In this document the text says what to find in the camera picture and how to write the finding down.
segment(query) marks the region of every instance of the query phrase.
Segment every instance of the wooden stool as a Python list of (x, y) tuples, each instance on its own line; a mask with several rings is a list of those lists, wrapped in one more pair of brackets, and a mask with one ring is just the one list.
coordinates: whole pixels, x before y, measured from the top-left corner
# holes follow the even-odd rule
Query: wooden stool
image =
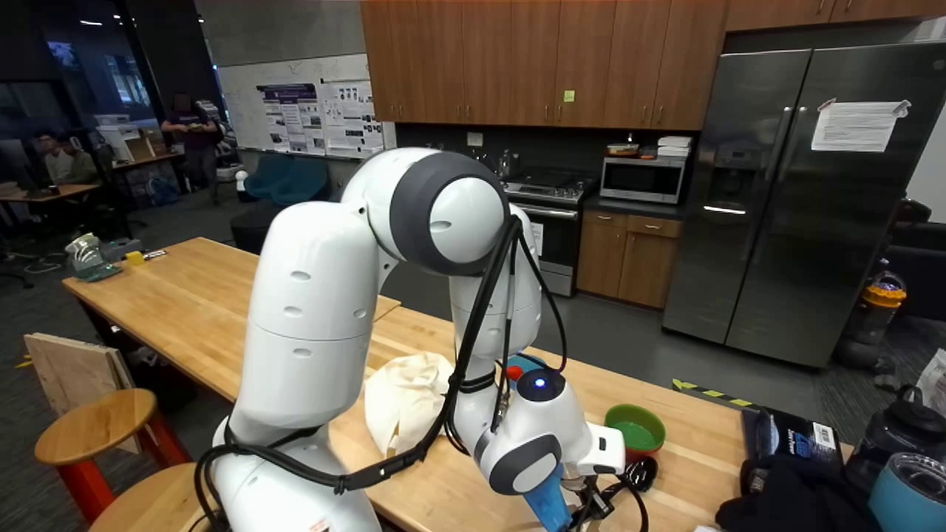
[(93, 454), (139, 430), (139, 443), (164, 467), (190, 460), (157, 409), (150, 389), (116, 389), (64, 409), (34, 440), (34, 458), (55, 467), (82, 517), (92, 523), (116, 497), (93, 467)]
[(191, 532), (204, 517), (194, 497), (194, 464), (159, 469), (125, 489), (92, 532)]

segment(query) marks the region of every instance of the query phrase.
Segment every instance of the microwave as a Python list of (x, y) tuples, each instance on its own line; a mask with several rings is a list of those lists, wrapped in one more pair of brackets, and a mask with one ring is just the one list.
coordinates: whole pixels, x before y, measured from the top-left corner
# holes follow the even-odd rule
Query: microwave
[(599, 164), (599, 197), (679, 204), (686, 160), (612, 160)]

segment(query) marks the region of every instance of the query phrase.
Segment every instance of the stainless steel refrigerator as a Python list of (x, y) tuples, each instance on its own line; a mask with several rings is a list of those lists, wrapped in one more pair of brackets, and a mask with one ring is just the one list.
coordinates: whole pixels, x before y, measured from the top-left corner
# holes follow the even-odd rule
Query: stainless steel refrigerator
[(663, 325), (827, 367), (942, 90), (946, 43), (723, 53)]

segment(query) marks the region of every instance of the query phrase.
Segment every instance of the whiteboard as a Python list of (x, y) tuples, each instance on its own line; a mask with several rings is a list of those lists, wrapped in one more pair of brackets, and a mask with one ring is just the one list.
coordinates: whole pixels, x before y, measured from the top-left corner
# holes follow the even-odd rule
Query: whiteboard
[(365, 53), (219, 68), (240, 146), (365, 160), (394, 146), (376, 121)]

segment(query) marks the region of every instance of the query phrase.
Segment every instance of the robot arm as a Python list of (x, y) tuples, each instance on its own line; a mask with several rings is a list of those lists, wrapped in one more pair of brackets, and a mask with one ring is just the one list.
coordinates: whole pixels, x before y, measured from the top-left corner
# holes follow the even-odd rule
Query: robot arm
[[(376, 294), (402, 259), (448, 273), (454, 343), (466, 333), (484, 265), (507, 226), (496, 177), (479, 163), (402, 146), (370, 160), (339, 204), (283, 210), (266, 235), (246, 333), (241, 384), (216, 443), (281, 443), (327, 424), (361, 389)], [(512, 384), (496, 423), (493, 370), (538, 337), (541, 290), (524, 248), (493, 276), (482, 325), (451, 405), (451, 427), (498, 492), (528, 492), (558, 467), (624, 467), (621, 433), (586, 423), (558, 372)], [(278, 445), (309, 469), (342, 471), (327, 430)], [(234, 528), (377, 528), (361, 492), (336, 492), (258, 454), (222, 454), (212, 485)]]

